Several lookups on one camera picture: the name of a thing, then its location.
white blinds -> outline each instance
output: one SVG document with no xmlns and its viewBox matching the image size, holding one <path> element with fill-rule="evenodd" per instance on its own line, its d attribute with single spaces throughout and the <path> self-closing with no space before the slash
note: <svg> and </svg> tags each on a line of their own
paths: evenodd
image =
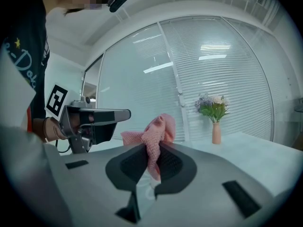
<svg viewBox="0 0 303 227">
<path fill-rule="evenodd" d="M 181 81 L 191 140 L 210 137 L 212 125 L 194 107 L 199 93 L 229 98 L 222 134 L 244 132 L 270 140 L 271 99 L 263 71 L 243 38 L 220 18 L 163 22 Z"/>
<path fill-rule="evenodd" d="M 132 117 L 117 124 L 123 131 L 143 131 L 156 116 L 176 120 L 175 142 L 184 141 L 176 80 L 162 34 L 152 25 L 119 41 L 104 56 L 98 87 L 98 108 L 130 109 Z"/>
<path fill-rule="evenodd" d="M 237 20 L 226 20 L 252 47 L 267 77 L 275 114 L 274 142 L 292 146 L 298 130 L 294 99 L 299 86 L 287 55 L 272 35 Z"/>
</svg>

vase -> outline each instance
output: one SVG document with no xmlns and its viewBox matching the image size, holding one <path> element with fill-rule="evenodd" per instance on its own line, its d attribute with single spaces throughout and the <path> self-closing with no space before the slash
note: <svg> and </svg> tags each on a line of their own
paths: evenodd
<svg viewBox="0 0 303 227">
<path fill-rule="evenodd" d="M 220 123 L 213 123 L 213 144 L 221 144 L 221 129 Z"/>
</svg>

pink towel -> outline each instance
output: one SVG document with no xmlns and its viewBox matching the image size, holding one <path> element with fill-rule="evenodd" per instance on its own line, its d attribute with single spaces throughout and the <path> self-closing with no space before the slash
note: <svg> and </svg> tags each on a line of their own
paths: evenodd
<svg viewBox="0 0 303 227">
<path fill-rule="evenodd" d="M 163 113 L 151 121 L 144 132 L 125 131 L 121 133 L 121 136 L 124 145 L 135 143 L 143 143 L 146 145 L 148 154 L 147 169 L 155 180 L 160 181 L 160 171 L 157 166 L 157 160 L 160 155 L 159 142 L 174 141 L 176 136 L 175 119 Z"/>
</svg>

